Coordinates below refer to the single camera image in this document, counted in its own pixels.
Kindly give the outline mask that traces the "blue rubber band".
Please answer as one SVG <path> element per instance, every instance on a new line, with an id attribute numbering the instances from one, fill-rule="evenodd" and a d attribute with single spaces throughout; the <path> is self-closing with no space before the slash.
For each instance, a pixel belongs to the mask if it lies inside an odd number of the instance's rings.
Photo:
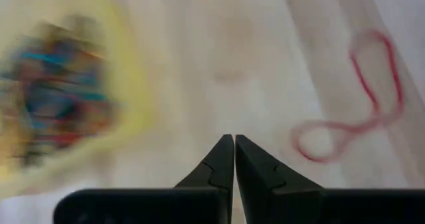
<path id="1" fill-rule="evenodd" d="M 108 95 L 102 88 L 104 61 L 87 52 L 73 55 L 46 55 L 23 53 L 21 58 L 40 61 L 45 71 L 42 86 L 79 99 L 105 102 Z"/>

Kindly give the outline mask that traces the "yellow plastic bin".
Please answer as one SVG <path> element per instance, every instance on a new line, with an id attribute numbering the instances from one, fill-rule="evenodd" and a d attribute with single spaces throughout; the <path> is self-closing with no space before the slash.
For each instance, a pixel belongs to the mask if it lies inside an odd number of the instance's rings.
<path id="1" fill-rule="evenodd" d="M 105 102 L 42 86 L 23 53 L 104 61 Z M 117 0 L 0 0 L 0 199 L 47 188 L 55 174 L 146 129 L 151 96 Z"/>

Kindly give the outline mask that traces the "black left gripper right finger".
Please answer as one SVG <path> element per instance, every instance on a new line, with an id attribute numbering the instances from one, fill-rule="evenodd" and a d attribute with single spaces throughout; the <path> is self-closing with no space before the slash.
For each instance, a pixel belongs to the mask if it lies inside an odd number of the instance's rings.
<path id="1" fill-rule="evenodd" d="M 235 166 L 247 224 L 425 224 L 425 189 L 331 189 L 246 136 Z"/>

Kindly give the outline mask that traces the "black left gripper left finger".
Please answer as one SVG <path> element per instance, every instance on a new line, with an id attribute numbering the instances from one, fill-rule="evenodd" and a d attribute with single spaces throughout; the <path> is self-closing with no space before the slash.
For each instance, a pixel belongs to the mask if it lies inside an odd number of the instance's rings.
<path id="1" fill-rule="evenodd" d="M 175 187 L 83 189 L 61 199 L 53 224 L 231 224 L 234 140 L 223 135 Z"/>

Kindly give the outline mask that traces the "red rubber band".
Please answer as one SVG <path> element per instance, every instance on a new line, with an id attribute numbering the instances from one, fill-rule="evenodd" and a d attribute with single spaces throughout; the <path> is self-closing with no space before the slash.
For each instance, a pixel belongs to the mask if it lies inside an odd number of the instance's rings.
<path id="1" fill-rule="evenodd" d="M 361 43 L 366 43 L 369 41 L 376 41 L 378 43 L 382 43 L 386 49 L 388 67 L 391 71 L 394 90 L 396 94 L 395 105 L 387 113 L 381 112 L 381 107 L 377 96 L 367 84 L 367 81 L 363 76 L 361 67 L 357 60 L 357 51 L 360 50 Z M 369 30 L 359 34 L 358 37 L 354 39 L 351 43 L 349 49 L 349 59 L 353 65 L 353 69 L 355 71 L 355 74 L 357 75 L 358 81 L 363 91 L 371 102 L 371 116 L 365 121 L 360 122 L 358 124 L 347 124 L 344 122 L 336 122 L 332 120 L 308 120 L 293 127 L 290 131 L 290 141 L 292 144 L 292 148 L 305 159 L 311 162 L 329 163 L 338 159 L 347 149 L 348 145 L 358 136 L 371 132 L 377 129 L 379 126 L 391 125 L 396 120 L 398 120 L 404 112 L 404 92 L 396 63 L 396 49 L 388 35 L 378 30 Z M 309 153 L 308 150 L 303 147 L 301 137 L 304 134 L 317 128 L 325 128 L 328 130 L 340 130 L 344 131 L 346 134 L 340 140 L 335 142 L 335 147 L 330 154 L 324 156 L 315 156 Z"/>

